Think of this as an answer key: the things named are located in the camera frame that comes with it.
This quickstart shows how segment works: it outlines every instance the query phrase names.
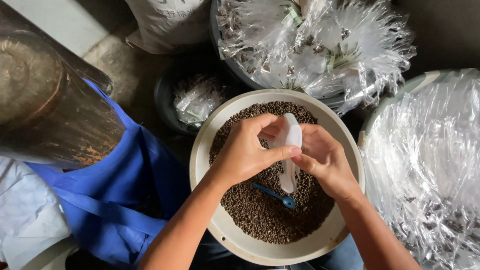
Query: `person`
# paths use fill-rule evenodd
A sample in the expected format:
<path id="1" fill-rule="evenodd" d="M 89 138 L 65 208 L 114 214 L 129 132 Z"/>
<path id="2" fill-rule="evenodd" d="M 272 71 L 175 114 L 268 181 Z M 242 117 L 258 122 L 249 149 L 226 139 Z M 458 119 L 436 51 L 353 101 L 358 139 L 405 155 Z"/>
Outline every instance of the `person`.
<path id="1" fill-rule="evenodd" d="M 283 117 L 268 113 L 232 126 L 217 159 L 148 247 L 139 269 L 189 269 L 223 194 L 273 163 L 290 158 L 302 170 L 315 176 L 324 191 L 336 201 L 366 269 L 421 270 L 364 196 L 341 144 L 324 128 L 317 124 L 300 124 L 303 151 L 295 146 L 274 149 L 261 146 L 258 138 L 273 139 L 283 121 Z"/>

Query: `person's right hand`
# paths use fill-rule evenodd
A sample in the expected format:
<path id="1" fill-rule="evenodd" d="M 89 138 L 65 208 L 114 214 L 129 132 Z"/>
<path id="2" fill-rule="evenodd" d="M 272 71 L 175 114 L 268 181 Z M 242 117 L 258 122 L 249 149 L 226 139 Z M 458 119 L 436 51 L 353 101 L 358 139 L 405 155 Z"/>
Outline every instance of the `person's right hand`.
<path id="1" fill-rule="evenodd" d="M 363 194 L 355 180 L 342 145 L 318 124 L 300 124 L 304 153 L 291 160 L 315 176 L 324 191 L 336 201 Z"/>

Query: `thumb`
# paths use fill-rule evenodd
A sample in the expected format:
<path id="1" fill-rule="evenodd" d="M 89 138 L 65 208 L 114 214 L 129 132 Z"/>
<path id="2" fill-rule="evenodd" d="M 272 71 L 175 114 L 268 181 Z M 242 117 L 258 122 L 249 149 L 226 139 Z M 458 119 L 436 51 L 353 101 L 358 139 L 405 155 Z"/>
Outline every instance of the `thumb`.
<path id="1" fill-rule="evenodd" d="M 300 154 L 296 157 L 292 157 L 292 161 L 299 166 L 300 169 L 315 176 L 317 179 L 322 179 L 324 177 L 325 165 L 320 164 L 316 159 L 305 154 Z"/>
<path id="2" fill-rule="evenodd" d="M 280 146 L 274 149 L 266 150 L 265 162 L 273 164 L 279 160 L 286 160 L 288 158 L 298 156 L 301 154 L 300 147 L 293 145 Z"/>

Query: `fingernail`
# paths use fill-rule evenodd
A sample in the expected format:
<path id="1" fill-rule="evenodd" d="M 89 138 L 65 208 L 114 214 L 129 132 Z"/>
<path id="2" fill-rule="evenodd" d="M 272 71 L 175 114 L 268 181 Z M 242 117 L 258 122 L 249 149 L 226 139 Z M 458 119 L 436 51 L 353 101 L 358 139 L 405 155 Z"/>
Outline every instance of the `fingernail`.
<path id="1" fill-rule="evenodd" d="M 299 154 L 301 154 L 301 149 L 300 147 L 294 147 L 290 150 L 290 153 L 292 154 L 292 156 L 298 156 Z"/>

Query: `jeans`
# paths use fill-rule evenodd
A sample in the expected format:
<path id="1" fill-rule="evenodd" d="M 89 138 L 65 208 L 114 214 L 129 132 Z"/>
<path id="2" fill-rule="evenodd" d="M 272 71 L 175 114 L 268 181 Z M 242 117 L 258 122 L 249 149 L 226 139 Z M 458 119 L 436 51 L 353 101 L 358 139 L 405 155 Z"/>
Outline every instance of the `jeans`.
<path id="1" fill-rule="evenodd" d="M 295 265 L 271 267 L 247 262 L 226 250 L 206 231 L 190 270 L 363 270 L 363 261 L 351 235 L 329 253 Z"/>

